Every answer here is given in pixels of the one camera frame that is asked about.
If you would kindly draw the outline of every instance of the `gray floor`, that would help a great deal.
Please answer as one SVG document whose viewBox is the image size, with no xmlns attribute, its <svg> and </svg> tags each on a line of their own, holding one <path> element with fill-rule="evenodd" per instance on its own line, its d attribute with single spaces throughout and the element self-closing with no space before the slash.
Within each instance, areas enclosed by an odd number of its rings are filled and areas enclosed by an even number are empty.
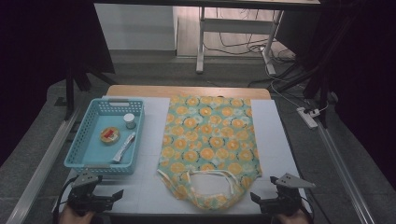
<svg viewBox="0 0 396 224">
<path fill-rule="evenodd" d="M 252 80 L 268 78 L 264 73 L 261 59 L 206 58 L 205 73 L 201 76 L 195 74 L 194 59 L 179 59 L 166 55 L 131 56 L 119 53 L 113 54 L 113 62 L 117 74 L 111 77 L 120 84 L 246 87 Z M 287 65 L 277 65 L 276 71 L 281 72 L 286 67 Z M 106 94 L 108 88 L 106 83 L 91 75 L 90 80 L 92 90 L 84 94 L 90 98 Z M 256 84 L 252 88 L 267 88 L 269 83 L 267 81 Z M 293 96 L 288 94 L 285 96 L 295 104 L 304 105 L 301 100 L 302 90 L 301 87 L 295 87 L 288 91 Z M 64 95 L 64 81 L 49 88 L 48 101 L 35 123 L 0 168 L 0 211 L 2 211 L 0 223 L 7 221 L 58 130 L 64 118 L 65 107 L 55 106 L 55 102 Z M 318 130 L 307 128 L 295 112 L 296 105 L 277 94 L 272 94 L 272 98 L 276 101 L 279 115 L 284 121 L 285 131 L 290 138 L 290 146 L 302 175 L 306 180 L 318 186 L 311 192 L 307 192 L 308 200 L 314 205 L 316 223 L 328 223 L 319 210 L 318 204 L 331 223 L 361 223 L 335 172 Z M 337 117 L 333 107 L 334 105 L 329 105 L 327 109 L 329 131 L 368 203 L 376 223 L 395 223 L 396 192 L 362 145 Z M 69 134 L 25 223 L 51 223 L 50 210 L 69 172 L 64 168 L 63 161 L 75 131 Z M 318 204 L 314 202 L 313 196 L 318 200 Z"/>
</svg>

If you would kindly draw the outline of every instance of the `round food item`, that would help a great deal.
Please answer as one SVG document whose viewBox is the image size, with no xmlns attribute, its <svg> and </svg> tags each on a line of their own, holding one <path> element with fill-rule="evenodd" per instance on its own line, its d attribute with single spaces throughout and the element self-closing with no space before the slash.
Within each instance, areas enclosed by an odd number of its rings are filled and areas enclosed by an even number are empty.
<svg viewBox="0 0 396 224">
<path fill-rule="evenodd" d="M 116 127 L 108 127 L 100 132 L 100 140 L 106 145 L 112 145 L 120 139 L 120 130 Z"/>
</svg>

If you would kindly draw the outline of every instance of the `power strip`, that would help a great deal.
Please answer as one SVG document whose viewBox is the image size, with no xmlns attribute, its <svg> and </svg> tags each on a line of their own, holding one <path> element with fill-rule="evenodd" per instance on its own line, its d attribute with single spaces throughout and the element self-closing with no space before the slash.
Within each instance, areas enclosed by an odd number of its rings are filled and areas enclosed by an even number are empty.
<svg viewBox="0 0 396 224">
<path fill-rule="evenodd" d="M 305 111 L 305 108 L 303 108 L 303 107 L 297 108 L 297 112 L 303 118 L 306 125 L 308 125 L 309 129 L 314 129 L 314 128 L 318 127 L 318 124 L 314 121 L 314 119 L 312 119 L 312 117 L 308 113 L 305 114 L 304 111 Z"/>
</svg>

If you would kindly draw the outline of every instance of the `desk leg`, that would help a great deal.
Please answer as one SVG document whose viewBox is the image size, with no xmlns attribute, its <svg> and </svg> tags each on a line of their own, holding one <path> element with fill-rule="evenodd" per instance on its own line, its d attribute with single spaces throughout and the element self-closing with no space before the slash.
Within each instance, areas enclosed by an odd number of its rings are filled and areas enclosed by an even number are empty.
<svg viewBox="0 0 396 224">
<path fill-rule="evenodd" d="M 196 73 L 202 74 L 204 72 L 204 30 L 205 30 L 205 8 L 201 9 L 201 18 L 199 21 L 199 43 L 197 53 L 197 67 Z"/>
<path fill-rule="evenodd" d="M 273 76 L 276 74 L 276 71 L 275 71 L 275 68 L 271 62 L 269 53 L 271 50 L 272 43 L 274 42 L 277 26 L 279 25 L 280 17 L 282 16 L 283 11 L 276 11 L 275 13 L 277 13 L 277 14 L 275 16 L 275 20 L 274 20 L 274 23 L 271 28 L 271 33 L 268 36 L 268 43 L 265 46 L 265 48 L 261 48 L 262 57 L 264 58 L 265 66 L 267 67 L 268 75 L 270 75 L 270 76 Z"/>
</svg>

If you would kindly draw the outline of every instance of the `white paper sheet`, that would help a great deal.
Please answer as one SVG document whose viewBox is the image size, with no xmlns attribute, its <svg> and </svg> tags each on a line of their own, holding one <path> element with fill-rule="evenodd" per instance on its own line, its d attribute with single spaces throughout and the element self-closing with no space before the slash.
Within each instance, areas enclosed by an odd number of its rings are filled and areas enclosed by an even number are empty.
<svg viewBox="0 0 396 224">
<path fill-rule="evenodd" d="M 134 174 L 104 178 L 94 191 L 95 195 L 110 196 L 124 189 L 123 197 L 114 203 L 108 213 L 118 214 L 259 214 L 260 207 L 250 200 L 249 192 L 243 199 L 225 211 L 204 211 L 188 201 L 176 199 L 157 174 L 158 159 L 163 143 L 163 131 L 169 107 L 169 98 L 142 97 L 145 102 L 145 123 Z M 275 102 L 252 100 L 253 124 L 263 175 L 254 181 L 250 191 L 270 199 L 277 197 L 276 186 L 270 176 L 285 173 L 298 176 L 290 153 Z M 76 176 L 71 171 L 68 178 Z M 64 193 L 66 200 L 70 189 Z"/>
</svg>

